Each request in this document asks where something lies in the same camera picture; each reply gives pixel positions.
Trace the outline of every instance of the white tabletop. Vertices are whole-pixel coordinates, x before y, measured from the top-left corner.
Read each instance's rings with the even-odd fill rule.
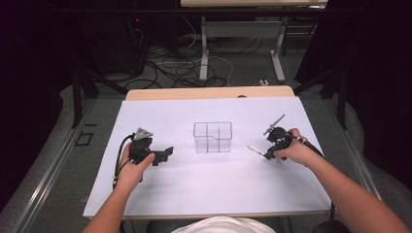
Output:
[[[281,216],[329,210],[330,199],[306,167],[286,160],[268,161],[248,150],[272,145],[263,132],[279,123],[297,127],[320,148],[297,97],[124,101],[86,204],[94,216],[112,191],[120,142],[138,127],[154,133],[152,150],[174,147],[167,162],[149,167],[132,192],[125,218],[200,216]],[[230,121],[230,152],[196,153],[196,122]]]
[[[316,6],[327,0],[181,0],[182,7]]]

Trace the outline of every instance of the person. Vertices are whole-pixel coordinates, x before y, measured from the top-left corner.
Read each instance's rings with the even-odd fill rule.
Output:
[[[302,138],[298,129],[291,129],[290,132]],[[130,144],[125,147],[120,164],[127,161],[129,149]],[[310,169],[351,232],[410,232],[384,202],[296,139],[292,140],[287,149],[275,151],[274,155],[286,157]],[[127,199],[154,159],[155,155],[150,154],[138,165],[125,164],[119,174],[117,186],[83,232],[119,231]],[[203,232],[274,232],[270,227],[266,228],[264,224],[255,220],[235,217],[211,217],[176,229],[174,232],[194,232],[199,228],[204,230]]]

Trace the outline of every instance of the transparent container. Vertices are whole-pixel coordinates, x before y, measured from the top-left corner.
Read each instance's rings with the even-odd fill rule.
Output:
[[[193,126],[196,152],[230,152],[232,124],[223,122],[197,122]]]

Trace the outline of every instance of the white table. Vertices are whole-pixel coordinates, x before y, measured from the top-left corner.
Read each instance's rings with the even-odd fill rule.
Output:
[[[239,94],[248,97],[235,98]],[[127,202],[124,218],[327,212],[330,199],[309,169],[289,160],[268,161],[245,146],[267,150],[271,144],[263,132],[282,114],[286,116],[279,126],[299,128],[320,148],[300,100],[289,87],[133,91],[120,108],[84,216],[93,217],[110,195],[120,142],[138,127],[154,133],[152,150],[173,146],[174,153],[167,162],[146,170]],[[232,123],[230,152],[195,152],[192,129],[202,121]]]
[[[291,7],[324,5],[327,0],[181,0],[182,7]],[[287,18],[282,21],[206,21],[202,18],[202,61],[199,79],[207,80],[209,51],[208,37],[264,37],[276,38],[276,48],[270,51],[276,77],[285,81],[285,75],[279,60],[281,46],[285,37]]]

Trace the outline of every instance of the person's left hand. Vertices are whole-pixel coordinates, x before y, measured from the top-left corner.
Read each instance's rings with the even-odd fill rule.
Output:
[[[142,180],[143,172],[155,160],[155,154],[151,153],[137,165],[128,162],[127,160],[129,159],[130,146],[130,143],[127,144],[123,150],[119,167],[121,167],[124,163],[126,164],[119,173],[118,183],[115,188],[116,190],[121,190],[127,194],[130,194],[133,191],[136,185]]]

